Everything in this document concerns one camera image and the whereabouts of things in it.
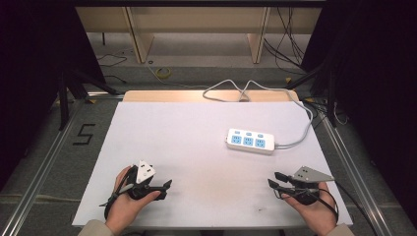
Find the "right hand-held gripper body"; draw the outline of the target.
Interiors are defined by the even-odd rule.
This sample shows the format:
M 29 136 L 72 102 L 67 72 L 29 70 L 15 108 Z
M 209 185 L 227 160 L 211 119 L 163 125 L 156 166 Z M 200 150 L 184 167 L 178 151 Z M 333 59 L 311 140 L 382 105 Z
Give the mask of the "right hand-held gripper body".
M 315 203 L 320 197 L 319 184 L 333 181 L 334 178 L 323 172 L 302 166 L 289 176 L 289 183 L 293 185 L 290 196 L 304 206 Z

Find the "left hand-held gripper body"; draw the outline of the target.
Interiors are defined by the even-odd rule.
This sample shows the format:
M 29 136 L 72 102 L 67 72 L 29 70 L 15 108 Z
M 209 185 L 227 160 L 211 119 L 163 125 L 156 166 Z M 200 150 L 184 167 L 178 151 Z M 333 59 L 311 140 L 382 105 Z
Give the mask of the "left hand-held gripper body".
M 153 191 L 160 191 L 160 187 L 151 187 L 150 181 L 156 173 L 154 168 L 143 160 L 138 165 L 134 165 L 128 171 L 126 184 L 130 186 L 127 190 L 129 196 L 134 200 L 140 200 Z

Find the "person's right hand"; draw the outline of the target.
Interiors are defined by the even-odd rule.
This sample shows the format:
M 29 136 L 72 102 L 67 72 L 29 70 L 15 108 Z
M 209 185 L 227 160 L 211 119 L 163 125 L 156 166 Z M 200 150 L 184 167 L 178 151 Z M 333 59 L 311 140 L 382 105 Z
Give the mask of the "person's right hand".
M 319 184 L 320 201 L 304 206 L 287 194 L 282 194 L 284 201 L 292 206 L 304 219 L 307 226 L 318 236 L 327 236 L 336 227 L 335 200 L 329 193 L 325 182 Z

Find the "person's left hand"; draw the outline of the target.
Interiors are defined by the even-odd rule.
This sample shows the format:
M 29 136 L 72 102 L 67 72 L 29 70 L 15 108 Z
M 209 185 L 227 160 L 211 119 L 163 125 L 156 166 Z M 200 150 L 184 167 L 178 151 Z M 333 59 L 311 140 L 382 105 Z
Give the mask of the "person's left hand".
M 135 201 L 127 194 L 121 194 L 110 208 L 105 225 L 114 236 L 119 236 L 136 219 L 139 212 L 159 195 L 159 191 L 154 191 L 141 200 Z

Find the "white table cover sheet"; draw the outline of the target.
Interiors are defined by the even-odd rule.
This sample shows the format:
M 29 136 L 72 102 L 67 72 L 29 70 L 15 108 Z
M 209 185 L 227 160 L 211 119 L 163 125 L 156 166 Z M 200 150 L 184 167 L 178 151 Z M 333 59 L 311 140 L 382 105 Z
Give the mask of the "white table cover sheet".
M 273 154 L 228 148 L 229 129 L 274 135 Z M 143 229 L 298 228 L 303 219 L 268 179 L 301 166 L 329 171 L 306 111 L 293 102 L 121 102 L 74 225 L 102 219 L 116 175 L 140 160 L 155 169 L 154 186 L 172 180 L 166 199 L 135 220 Z

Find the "white power strip blue sockets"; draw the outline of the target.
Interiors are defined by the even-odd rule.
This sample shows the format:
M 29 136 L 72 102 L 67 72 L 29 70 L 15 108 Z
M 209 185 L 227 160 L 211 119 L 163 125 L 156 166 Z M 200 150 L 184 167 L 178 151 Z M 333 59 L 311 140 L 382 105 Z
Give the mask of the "white power strip blue sockets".
M 275 150 L 274 135 L 266 133 L 229 129 L 225 141 L 228 148 L 236 150 L 267 155 Z

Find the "black metal stand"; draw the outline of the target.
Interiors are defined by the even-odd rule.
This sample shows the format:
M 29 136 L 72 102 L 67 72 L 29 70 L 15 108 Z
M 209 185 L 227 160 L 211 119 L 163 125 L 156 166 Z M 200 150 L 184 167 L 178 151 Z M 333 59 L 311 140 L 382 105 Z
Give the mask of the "black metal stand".
M 70 118 L 70 111 L 68 106 L 68 92 L 72 94 L 75 99 L 85 99 L 88 96 L 88 92 L 83 84 L 92 84 L 96 88 L 99 88 L 109 94 L 118 95 L 119 92 L 115 88 L 111 88 L 105 82 L 94 79 L 79 70 L 66 70 L 58 78 L 58 94 L 60 101 L 60 128 L 62 131 Z
M 332 65 L 329 63 L 322 63 L 319 67 L 299 78 L 296 82 L 290 83 L 286 86 L 287 89 L 295 89 L 298 86 L 314 79 L 310 92 L 314 95 L 327 94 L 327 116 L 333 127 L 336 126 L 335 115 L 335 72 Z

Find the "aluminium floor rail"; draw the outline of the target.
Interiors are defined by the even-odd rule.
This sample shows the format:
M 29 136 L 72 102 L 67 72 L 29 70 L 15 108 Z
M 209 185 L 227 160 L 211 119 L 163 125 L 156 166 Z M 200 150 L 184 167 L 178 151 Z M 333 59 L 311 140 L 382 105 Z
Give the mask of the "aluminium floor rail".
M 6 221 L 5 227 L 0 231 L 1 236 L 17 236 L 19 234 L 19 231 L 29 215 L 30 209 L 35 203 L 36 197 L 73 127 L 74 120 L 83 106 L 84 101 L 82 99 L 73 102 L 67 123 L 53 136 L 53 142 L 36 168 L 36 172 L 30 178 L 28 186 L 21 195 L 16 195 L 14 197 L 13 204 L 15 204 L 16 207 Z
M 377 201 L 373 197 L 370 189 L 367 187 L 365 180 L 357 168 L 341 135 L 337 129 L 332 126 L 325 114 L 319 113 L 319 116 L 321 117 L 322 123 L 338 153 L 340 161 L 343 164 L 347 175 L 349 176 L 358 199 L 362 204 L 362 209 L 366 212 L 372 227 L 375 229 L 375 233 L 378 236 L 392 236 L 392 231 L 387 225 L 387 221 L 383 212 L 377 205 Z

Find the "light wooden desk frame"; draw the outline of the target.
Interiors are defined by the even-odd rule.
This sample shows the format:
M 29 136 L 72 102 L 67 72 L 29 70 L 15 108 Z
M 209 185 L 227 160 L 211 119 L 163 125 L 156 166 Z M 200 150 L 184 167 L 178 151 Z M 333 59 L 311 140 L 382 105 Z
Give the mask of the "light wooden desk frame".
M 160 32 L 244 33 L 252 61 L 261 62 L 265 35 L 291 30 L 314 31 L 320 8 L 296 7 L 78 7 L 87 32 L 127 32 L 137 61 L 148 57 L 153 36 Z

